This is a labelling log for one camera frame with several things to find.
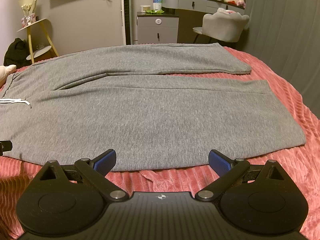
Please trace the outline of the grey sweatpants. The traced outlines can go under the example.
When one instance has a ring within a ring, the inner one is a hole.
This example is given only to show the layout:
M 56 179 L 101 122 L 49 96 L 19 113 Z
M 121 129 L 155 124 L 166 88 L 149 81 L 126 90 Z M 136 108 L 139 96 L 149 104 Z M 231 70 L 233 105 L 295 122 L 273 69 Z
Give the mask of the grey sweatpants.
M 116 171 L 203 165 L 305 144 L 266 80 L 218 44 L 99 48 L 39 62 L 1 90 L 13 158 L 61 164 L 112 148 Z

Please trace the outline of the cream pillow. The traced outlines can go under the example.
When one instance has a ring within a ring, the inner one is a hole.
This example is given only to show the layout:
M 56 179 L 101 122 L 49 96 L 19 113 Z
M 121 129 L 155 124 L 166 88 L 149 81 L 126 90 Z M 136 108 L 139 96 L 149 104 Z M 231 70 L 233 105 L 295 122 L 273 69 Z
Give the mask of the cream pillow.
M 11 64 L 9 66 L 0 66 L 0 87 L 2 87 L 7 80 L 7 77 L 14 73 L 16 70 L 16 65 Z

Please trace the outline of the pink ribbed bedspread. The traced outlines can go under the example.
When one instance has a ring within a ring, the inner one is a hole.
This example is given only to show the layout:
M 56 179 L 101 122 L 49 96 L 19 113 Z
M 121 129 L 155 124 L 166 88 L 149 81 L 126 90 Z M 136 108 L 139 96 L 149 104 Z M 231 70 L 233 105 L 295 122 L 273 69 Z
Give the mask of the pink ribbed bedspread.
M 319 239 L 319 119 L 256 57 L 218 44 L 98 48 L 23 67 L 1 88 L 1 239 L 23 229 L 16 204 L 49 159 L 94 158 L 127 193 L 196 193 L 217 178 L 216 149 L 278 161 L 304 194 L 302 227 Z

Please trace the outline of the yellow round side table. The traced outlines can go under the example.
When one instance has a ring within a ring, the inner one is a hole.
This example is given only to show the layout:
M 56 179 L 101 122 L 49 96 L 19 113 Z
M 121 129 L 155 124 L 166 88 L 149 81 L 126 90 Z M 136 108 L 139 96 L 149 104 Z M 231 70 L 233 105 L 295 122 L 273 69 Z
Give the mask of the yellow round side table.
M 48 20 L 48 18 L 42 18 L 16 31 L 16 33 L 26 31 L 27 46 L 29 49 L 29 55 L 26 59 L 30 60 L 32 64 L 35 63 L 38 57 L 41 57 L 47 52 L 50 52 L 55 57 L 59 56 L 47 30 L 47 24 L 51 24 L 50 20 Z

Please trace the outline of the black bag on floor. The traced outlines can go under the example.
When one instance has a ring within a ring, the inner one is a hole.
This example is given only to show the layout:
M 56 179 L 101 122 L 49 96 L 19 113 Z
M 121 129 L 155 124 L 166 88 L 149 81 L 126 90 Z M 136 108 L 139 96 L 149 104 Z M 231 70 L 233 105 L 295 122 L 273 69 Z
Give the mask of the black bag on floor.
M 15 38 L 14 42 L 10 44 L 7 52 L 4 55 L 4 66 L 14 64 L 17 69 L 31 65 L 31 61 L 27 59 L 29 49 L 25 40 Z

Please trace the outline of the wrapped flower bouquet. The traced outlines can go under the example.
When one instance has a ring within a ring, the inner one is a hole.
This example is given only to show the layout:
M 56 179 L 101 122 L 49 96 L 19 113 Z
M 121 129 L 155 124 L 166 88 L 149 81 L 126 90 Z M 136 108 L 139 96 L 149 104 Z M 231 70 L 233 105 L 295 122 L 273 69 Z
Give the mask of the wrapped flower bouquet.
M 19 0 L 19 6 L 23 12 L 22 27 L 27 27 L 36 22 L 37 0 Z

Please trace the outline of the grey upholstered chair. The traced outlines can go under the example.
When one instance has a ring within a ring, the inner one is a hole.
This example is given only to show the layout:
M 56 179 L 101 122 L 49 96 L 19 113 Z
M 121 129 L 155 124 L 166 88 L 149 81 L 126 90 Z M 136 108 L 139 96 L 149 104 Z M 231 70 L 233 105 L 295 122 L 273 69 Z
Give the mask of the grey upholstered chair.
M 218 8 L 214 14 L 205 14 L 201 27 L 193 27 L 196 43 L 200 35 L 205 35 L 218 41 L 236 43 L 242 31 L 249 23 L 249 16 L 239 12 Z

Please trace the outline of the grey curtain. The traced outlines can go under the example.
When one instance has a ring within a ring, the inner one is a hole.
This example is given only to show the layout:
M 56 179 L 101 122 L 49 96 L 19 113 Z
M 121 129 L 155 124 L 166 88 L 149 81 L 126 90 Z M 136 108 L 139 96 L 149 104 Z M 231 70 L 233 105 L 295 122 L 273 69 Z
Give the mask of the grey curtain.
M 319 116 L 319 0 L 247 0 L 237 49 L 291 83 Z

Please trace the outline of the grey drawer cabinet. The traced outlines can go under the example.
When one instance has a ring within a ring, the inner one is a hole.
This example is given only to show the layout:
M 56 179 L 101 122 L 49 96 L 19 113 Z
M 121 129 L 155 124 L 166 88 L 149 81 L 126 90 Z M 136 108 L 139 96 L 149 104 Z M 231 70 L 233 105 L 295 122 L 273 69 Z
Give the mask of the grey drawer cabinet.
M 137 13 L 137 43 L 177 43 L 179 16 Z

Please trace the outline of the grey vanity desk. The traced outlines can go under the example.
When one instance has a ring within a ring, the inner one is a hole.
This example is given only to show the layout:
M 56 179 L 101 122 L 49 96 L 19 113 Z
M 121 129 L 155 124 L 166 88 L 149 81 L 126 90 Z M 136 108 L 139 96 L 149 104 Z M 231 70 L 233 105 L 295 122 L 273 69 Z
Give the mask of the grey vanity desk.
M 241 14 L 245 10 L 233 4 L 217 0 L 163 0 L 162 9 L 169 14 L 179 16 L 178 43 L 192 43 L 196 34 L 194 27 L 202 25 L 205 14 L 214 14 L 218 8 L 234 10 Z

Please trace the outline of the pink plush toy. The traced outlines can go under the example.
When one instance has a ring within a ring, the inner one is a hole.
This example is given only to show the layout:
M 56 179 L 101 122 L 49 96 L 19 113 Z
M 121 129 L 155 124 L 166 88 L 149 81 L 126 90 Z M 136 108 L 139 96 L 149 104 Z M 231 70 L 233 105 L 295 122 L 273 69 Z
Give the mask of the pink plush toy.
M 246 0 L 238 0 L 237 3 L 236 3 L 236 5 L 237 5 L 238 7 L 241 7 L 241 8 L 244 8 L 244 9 L 245 9 L 245 7 L 246 7 Z

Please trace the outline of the blue white box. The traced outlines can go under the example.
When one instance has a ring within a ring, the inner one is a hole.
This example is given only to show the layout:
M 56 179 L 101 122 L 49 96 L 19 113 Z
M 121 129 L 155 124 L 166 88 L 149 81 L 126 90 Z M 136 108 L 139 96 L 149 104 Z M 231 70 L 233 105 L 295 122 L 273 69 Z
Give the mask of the blue white box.
M 162 9 L 163 0 L 152 0 L 152 6 L 154 11 L 159 11 Z

